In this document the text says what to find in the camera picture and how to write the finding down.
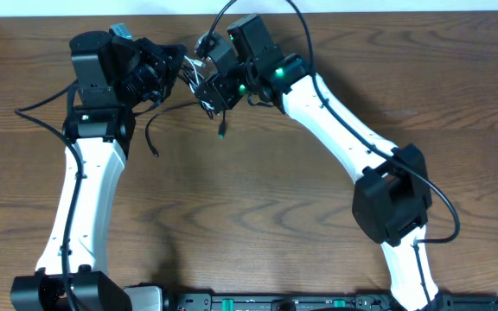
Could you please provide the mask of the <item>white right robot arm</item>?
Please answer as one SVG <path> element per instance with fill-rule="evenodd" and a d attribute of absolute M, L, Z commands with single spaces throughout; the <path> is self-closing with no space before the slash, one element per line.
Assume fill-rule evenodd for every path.
<path fill-rule="evenodd" d="M 307 60 L 282 52 L 260 16 L 244 16 L 227 33 L 208 31 L 198 39 L 196 54 L 215 69 L 199 80 L 195 96 L 220 113 L 257 95 L 311 132 L 354 183 L 352 214 L 382 248 L 394 300 L 405 310 L 432 310 L 438 286 L 424 244 L 432 199 L 422 152 L 368 128 Z"/>

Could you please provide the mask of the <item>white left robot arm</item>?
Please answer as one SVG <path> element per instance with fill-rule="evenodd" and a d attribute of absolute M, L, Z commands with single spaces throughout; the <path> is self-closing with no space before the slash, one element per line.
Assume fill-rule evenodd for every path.
<path fill-rule="evenodd" d="M 108 275 L 107 239 L 118 181 L 134 134 L 136 106 L 170 94 L 187 49 L 131 38 L 121 25 L 69 43 L 75 81 L 55 134 L 66 173 L 54 225 L 31 276 L 10 291 L 17 310 L 160 310 L 156 285 L 118 286 Z"/>

